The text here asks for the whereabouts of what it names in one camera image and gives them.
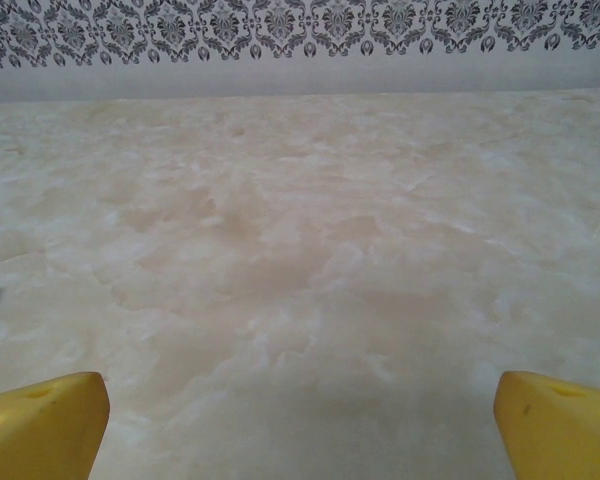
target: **damask wallpaper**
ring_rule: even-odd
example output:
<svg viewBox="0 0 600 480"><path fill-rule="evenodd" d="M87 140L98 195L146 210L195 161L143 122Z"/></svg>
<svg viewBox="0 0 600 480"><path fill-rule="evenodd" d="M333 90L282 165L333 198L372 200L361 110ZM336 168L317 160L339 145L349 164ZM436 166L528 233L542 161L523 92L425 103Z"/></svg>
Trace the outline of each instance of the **damask wallpaper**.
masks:
<svg viewBox="0 0 600 480"><path fill-rule="evenodd" d="M0 69L471 49L600 49L600 0L0 0Z"/></svg>

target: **yellow object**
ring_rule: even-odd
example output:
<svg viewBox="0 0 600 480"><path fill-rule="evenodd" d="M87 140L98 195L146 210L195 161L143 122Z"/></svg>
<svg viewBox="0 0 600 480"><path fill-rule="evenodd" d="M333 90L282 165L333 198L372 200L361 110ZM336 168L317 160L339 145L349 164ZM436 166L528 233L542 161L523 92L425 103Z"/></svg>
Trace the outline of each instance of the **yellow object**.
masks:
<svg viewBox="0 0 600 480"><path fill-rule="evenodd" d="M494 413L518 480L600 480L600 390L506 372Z"/></svg>
<svg viewBox="0 0 600 480"><path fill-rule="evenodd" d="M98 373L0 394L0 480L85 480L109 419Z"/></svg>

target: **wallpaper pattern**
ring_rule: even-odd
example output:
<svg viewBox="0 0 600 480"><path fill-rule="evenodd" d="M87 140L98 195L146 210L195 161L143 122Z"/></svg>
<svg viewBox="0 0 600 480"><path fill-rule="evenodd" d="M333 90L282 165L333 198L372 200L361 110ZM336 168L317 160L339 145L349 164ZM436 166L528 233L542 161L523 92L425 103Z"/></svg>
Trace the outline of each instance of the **wallpaper pattern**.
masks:
<svg viewBox="0 0 600 480"><path fill-rule="evenodd" d="M600 48L600 0L0 0L0 68Z"/></svg>

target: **wall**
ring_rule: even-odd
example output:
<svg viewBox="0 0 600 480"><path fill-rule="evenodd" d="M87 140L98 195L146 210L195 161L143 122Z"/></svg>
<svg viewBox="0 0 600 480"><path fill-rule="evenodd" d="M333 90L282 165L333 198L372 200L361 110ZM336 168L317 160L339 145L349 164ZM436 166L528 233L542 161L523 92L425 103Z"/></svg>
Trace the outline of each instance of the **wall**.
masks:
<svg viewBox="0 0 600 480"><path fill-rule="evenodd" d="M0 101L600 86L600 0L0 0Z"/></svg>

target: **beige marble surface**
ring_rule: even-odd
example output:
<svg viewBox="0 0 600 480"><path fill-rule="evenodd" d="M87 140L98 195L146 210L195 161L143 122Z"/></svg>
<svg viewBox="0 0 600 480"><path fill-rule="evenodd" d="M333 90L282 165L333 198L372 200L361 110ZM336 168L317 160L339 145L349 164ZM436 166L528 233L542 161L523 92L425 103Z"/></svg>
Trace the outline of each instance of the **beige marble surface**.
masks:
<svg viewBox="0 0 600 480"><path fill-rule="evenodd" d="M600 387L600 90L0 105L0 287L93 479L512 479L499 375Z"/></svg>

